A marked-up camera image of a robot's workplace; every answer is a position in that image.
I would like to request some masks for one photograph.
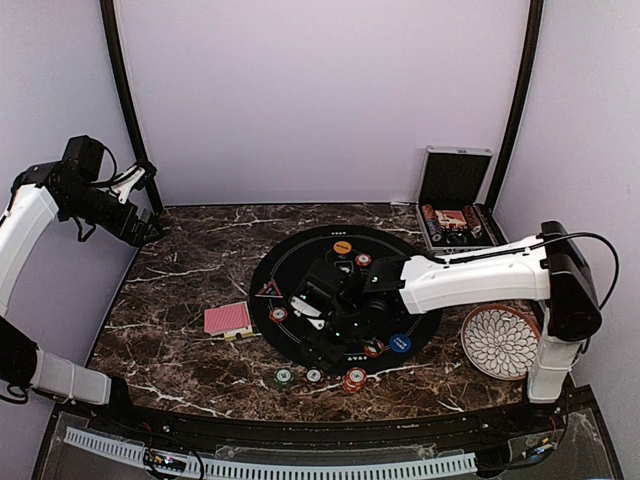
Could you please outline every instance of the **white patterned plate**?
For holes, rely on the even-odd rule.
[[[464,353],[480,371],[500,380],[522,380],[533,365],[540,331],[513,308],[483,305],[467,315],[460,336]]]

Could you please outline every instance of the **brown marble surface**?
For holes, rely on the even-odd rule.
[[[281,391],[291,365],[262,337],[236,342],[203,331],[203,312],[247,300],[254,268],[278,242],[321,225],[375,227],[424,246],[412,206],[260,205],[169,208],[166,237],[145,247],[115,300],[91,367],[124,377],[134,402],[159,409],[273,421],[368,421],[465,412],[517,402],[522,382],[492,379],[459,340],[476,305],[445,310],[440,329],[402,367],[370,376],[348,395],[337,377],[321,389],[302,380]],[[504,302],[530,313],[524,302]]]

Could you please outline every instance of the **white wall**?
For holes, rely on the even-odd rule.
[[[174,205],[409,201],[427,144],[497,152],[529,2],[117,4]]]
[[[497,217],[511,239],[558,219],[601,233],[622,274],[576,367],[604,411],[627,478],[640,477],[640,3],[547,2],[539,52]],[[611,257],[584,249],[602,297]]]
[[[18,173],[59,160],[67,139],[82,134],[122,166],[133,162],[99,2],[0,1],[0,208]],[[71,222],[49,227],[7,317],[45,350],[84,363],[133,249],[100,229],[86,244],[75,235]],[[1,480],[31,478],[51,407],[37,396],[27,406],[0,402]]]

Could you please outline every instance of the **poker mat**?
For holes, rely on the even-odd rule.
[[[276,245],[254,272],[249,299],[253,322],[263,338],[286,358],[308,368],[316,367],[302,348],[305,339],[317,334],[317,328],[289,304],[311,264],[323,258],[345,272],[366,278],[377,259],[418,253],[415,247],[390,233],[363,226],[324,226],[293,235]],[[400,366],[431,340],[442,310],[410,315],[402,307],[394,317],[378,332],[380,348],[375,354],[370,343],[350,342],[327,373],[343,375],[360,367],[373,374]]]

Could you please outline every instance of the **pink playing card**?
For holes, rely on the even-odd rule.
[[[218,335],[230,330],[246,328],[251,324],[247,302],[211,308],[204,312],[204,331]]]

